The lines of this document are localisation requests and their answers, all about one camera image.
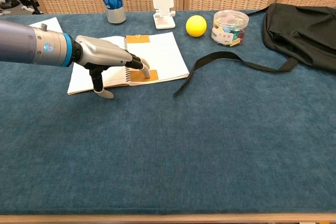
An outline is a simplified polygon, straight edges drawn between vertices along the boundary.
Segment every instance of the blue ring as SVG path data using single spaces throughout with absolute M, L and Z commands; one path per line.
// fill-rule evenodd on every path
M 71 43 L 71 39 L 69 37 L 69 35 L 67 34 L 63 34 L 65 37 L 65 40 L 67 42 L 67 55 L 61 65 L 61 67 L 66 67 L 68 66 L 70 60 L 71 60 L 71 55 L 72 55 L 72 43 Z

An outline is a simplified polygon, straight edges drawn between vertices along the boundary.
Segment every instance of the wooden table edge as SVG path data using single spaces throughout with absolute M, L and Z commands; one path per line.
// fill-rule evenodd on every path
M 0 215 L 0 223 L 242 223 L 335 222 L 336 214 Z

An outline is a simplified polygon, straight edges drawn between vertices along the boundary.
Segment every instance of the white phone stand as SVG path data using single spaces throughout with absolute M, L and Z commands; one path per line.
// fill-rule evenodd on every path
M 153 0 L 156 13 L 153 15 L 155 26 L 158 30 L 170 29 L 175 27 L 173 17 L 176 12 L 170 11 L 174 7 L 174 0 Z

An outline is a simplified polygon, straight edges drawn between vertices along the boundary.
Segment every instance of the can lid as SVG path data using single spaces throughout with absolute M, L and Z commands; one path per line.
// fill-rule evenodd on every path
M 247 27 L 248 21 L 248 16 L 237 10 L 222 10 L 216 12 L 214 16 L 215 24 L 228 28 L 245 28 Z

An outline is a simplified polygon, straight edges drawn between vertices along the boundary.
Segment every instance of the black strap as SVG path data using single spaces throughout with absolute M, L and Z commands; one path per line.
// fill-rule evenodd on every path
M 204 57 L 202 57 L 202 58 L 200 58 L 196 61 L 196 63 L 193 66 L 188 78 L 185 80 L 185 82 L 182 84 L 182 86 L 180 86 L 180 88 L 173 95 L 177 95 L 188 84 L 191 77 L 193 76 L 194 71 L 196 71 L 197 69 L 201 68 L 204 65 L 207 65 L 211 61 L 217 60 L 217 59 L 241 60 L 243 63 L 245 63 L 246 65 L 248 65 L 251 68 L 255 68 L 255 69 L 258 69 L 258 70 L 262 70 L 262 71 L 268 71 L 268 72 L 288 72 L 288 71 L 292 70 L 298 64 L 298 61 L 295 58 L 289 58 L 279 69 L 274 69 L 274 68 L 268 68 L 268 67 L 265 67 L 265 66 L 261 66 L 261 65 L 258 65 L 258 64 L 252 63 L 252 62 L 244 61 L 238 55 L 236 55 L 233 52 L 227 52 L 227 51 L 213 52 L 213 53 L 211 53 L 207 56 L 204 56 Z

